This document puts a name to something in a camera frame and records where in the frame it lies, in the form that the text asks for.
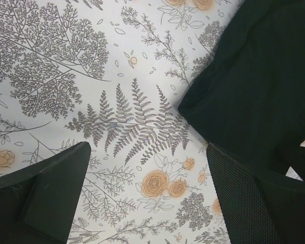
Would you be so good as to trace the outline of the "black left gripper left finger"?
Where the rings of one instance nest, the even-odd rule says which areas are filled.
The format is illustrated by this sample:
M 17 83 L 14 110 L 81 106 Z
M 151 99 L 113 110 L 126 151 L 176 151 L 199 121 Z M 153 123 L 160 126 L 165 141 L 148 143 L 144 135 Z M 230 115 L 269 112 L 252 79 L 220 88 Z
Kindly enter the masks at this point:
M 66 243 L 88 168 L 80 142 L 0 177 L 0 243 Z

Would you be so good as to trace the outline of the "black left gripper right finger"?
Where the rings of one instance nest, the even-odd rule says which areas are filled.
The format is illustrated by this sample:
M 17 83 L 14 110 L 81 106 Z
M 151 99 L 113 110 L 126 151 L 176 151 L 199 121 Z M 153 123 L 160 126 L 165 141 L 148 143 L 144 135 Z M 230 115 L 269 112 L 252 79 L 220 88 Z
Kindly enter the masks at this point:
M 305 165 L 305 147 L 287 151 L 285 159 Z M 305 169 L 294 179 L 215 144 L 207 160 L 232 243 L 305 243 Z

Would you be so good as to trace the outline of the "black t shirt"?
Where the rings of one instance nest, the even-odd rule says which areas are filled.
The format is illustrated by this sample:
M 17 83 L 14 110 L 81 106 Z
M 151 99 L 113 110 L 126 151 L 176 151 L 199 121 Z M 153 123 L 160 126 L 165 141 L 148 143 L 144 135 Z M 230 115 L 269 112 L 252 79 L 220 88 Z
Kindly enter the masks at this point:
M 305 181 L 305 1 L 245 1 L 178 110 L 206 141 Z

